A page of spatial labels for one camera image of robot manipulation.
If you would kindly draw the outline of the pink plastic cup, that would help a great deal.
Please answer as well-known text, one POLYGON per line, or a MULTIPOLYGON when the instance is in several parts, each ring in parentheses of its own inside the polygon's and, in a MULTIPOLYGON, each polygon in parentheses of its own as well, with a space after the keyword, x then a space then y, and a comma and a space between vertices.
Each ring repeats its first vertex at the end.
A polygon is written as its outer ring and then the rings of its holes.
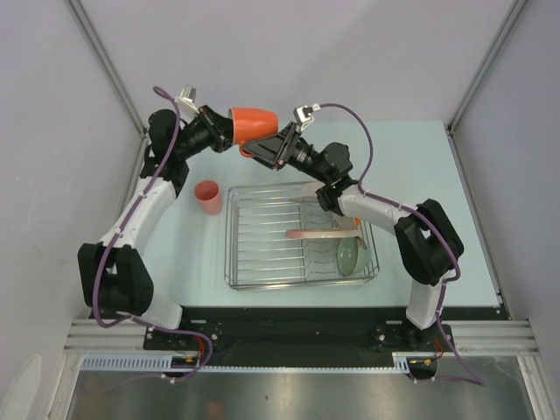
POLYGON ((193 192, 205 214, 215 216, 221 212, 223 206, 221 189, 215 181, 211 179, 200 181, 193 192))

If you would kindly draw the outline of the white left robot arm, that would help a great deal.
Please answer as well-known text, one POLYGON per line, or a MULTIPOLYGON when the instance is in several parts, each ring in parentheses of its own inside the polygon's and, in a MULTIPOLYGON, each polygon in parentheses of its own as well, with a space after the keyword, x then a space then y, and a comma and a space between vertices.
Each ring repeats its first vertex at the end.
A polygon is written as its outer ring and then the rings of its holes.
POLYGON ((181 320, 180 304, 156 293, 143 253, 186 183, 187 159, 207 148, 228 150, 234 142, 234 123, 232 117, 202 106, 190 122, 164 108, 154 112, 148 124, 149 143, 135 195, 98 242, 81 245, 80 280, 85 303, 95 316, 116 312, 161 326, 164 341, 181 350, 192 343, 193 328, 181 320))

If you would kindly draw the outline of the white deep plate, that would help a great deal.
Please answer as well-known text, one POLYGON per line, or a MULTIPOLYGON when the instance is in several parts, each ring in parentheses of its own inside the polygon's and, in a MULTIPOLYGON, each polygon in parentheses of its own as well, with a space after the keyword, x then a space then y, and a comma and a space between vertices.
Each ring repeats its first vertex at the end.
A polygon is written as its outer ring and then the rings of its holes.
POLYGON ((289 201, 297 204, 318 204, 317 190, 323 186, 324 184, 318 181, 302 184, 289 201))

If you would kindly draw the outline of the orange and white bowl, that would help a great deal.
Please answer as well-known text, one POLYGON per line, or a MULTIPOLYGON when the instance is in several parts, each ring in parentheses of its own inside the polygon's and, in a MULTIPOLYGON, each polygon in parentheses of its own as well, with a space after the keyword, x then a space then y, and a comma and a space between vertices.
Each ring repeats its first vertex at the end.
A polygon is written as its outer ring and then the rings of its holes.
POLYGON ((341 216, 336 213, 332 215, 336 223, 342 230, 355 230, 359 227, 361 220, 359 218, 341 216))

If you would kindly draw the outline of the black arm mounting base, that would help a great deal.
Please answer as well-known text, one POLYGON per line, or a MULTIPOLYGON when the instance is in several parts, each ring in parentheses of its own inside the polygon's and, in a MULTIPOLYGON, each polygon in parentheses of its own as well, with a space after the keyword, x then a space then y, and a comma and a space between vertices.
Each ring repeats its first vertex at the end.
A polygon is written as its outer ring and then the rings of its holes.
POLYGON ((385 368, 394 352, 454 342, 448 324, 419 332, 397 307, 191 307, 180 329, 205 334, 214 367, 385 368))

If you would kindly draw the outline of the green ceramic bowl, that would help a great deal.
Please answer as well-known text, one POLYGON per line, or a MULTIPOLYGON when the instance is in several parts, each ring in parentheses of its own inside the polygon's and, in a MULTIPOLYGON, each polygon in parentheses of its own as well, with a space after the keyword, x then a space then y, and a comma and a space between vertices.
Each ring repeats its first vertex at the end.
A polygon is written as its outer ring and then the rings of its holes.
POLYGON ((372 252, 359 237, 341 239, 337 248, 337 267, 343 277, 363 271, 372 261, 372 252))

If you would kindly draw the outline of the pink and cream plate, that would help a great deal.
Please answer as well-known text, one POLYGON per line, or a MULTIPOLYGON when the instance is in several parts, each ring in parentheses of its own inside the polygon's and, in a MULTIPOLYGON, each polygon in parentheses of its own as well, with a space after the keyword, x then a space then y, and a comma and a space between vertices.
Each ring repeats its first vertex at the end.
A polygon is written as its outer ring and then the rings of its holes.
POLYGON ((315 239, 343 239, 359 236, 359 230, 332 229, 290 229, 284 236, 289 239, 315 240, 315 239))

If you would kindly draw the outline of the orange ceramic mug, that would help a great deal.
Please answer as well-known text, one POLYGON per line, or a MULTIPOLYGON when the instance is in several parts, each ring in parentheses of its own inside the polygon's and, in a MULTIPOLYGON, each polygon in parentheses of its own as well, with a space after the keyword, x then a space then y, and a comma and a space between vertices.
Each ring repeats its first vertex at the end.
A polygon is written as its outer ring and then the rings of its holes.
POLYGON ((233 144, 245 158, 252 158, 243 145, 271 137, 278 132, 279 121, 274 112, 260 108, 231 108, 228 117, 233 122, 233 144))

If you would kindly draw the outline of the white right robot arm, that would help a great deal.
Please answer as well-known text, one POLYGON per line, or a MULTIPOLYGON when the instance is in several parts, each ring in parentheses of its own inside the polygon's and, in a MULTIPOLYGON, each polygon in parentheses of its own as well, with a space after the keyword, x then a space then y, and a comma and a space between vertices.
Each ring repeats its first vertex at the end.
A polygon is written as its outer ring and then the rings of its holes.
POLYGON ((329 143, 317 151, 294 122, 274 136, 248 141, 240 149, 272 170, 289 165, 321 182, 314 194, 323 210, 368 222, 395 237, 402 265, 412 279, 406 309, 410 324, 403 329, 403 339, 414 351, 431 345, 444 286, 459 278, 459 258, 465 251, 440 203, 427 199, 409 206, 365 191, 350 175, 353 165, 347 145, 329 143))

